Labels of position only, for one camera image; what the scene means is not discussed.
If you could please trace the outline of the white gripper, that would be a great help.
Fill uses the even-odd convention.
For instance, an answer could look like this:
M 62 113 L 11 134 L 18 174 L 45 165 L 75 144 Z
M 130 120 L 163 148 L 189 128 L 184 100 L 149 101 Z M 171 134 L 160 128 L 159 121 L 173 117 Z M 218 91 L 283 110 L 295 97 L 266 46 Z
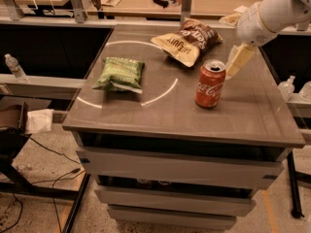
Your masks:
M 265 2 L 256 2 L 242 15 L 234 13 L 219 19 L 221 24 L 236 26 L 237 35 L 243 42 L 239 46 L 233 46 L 229 53 L 225 65 L 227 80 L 233 78 L 246 65 L 254 55 L 256 47 L 265 45 L 277 36 L 278 12 L 275 6 Z

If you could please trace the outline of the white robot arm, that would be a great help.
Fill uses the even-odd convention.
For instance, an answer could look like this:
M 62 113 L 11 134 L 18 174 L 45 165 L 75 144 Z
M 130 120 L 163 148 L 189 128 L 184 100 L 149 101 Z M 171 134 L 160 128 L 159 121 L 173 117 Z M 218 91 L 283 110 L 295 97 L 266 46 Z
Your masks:
M 233 78 L 257 47 L 275 39 L 284 28 L 310 19 L 311 0 L 262 0 L 241 12 L 222 17 L 220 23 L 233 26 L 241 41 L 240 46 L 233 46 L 230 51 L 225 78 Z

